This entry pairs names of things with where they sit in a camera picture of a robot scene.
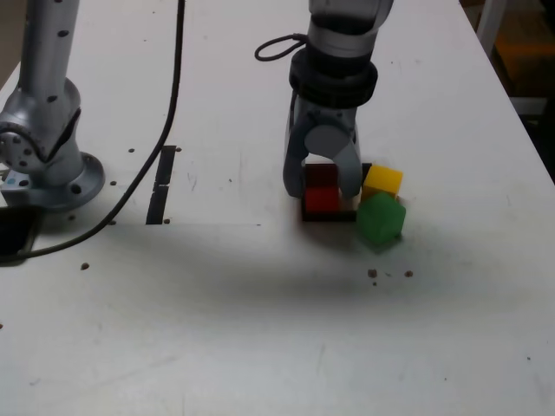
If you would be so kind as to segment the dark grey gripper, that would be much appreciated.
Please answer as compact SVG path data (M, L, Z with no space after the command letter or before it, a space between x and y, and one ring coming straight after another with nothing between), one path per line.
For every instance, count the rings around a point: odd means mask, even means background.
M345 198L354 198L359 194L362 162L352 135L356 133L356 111L356 107L322 107L297 93L291 94L283 168L284 187L291 197L301 198L304 195L304 161L309 153L334 163L338 185ZM319 126L311 129L312 125L305 117ZM339 127L321 125L325 121Z

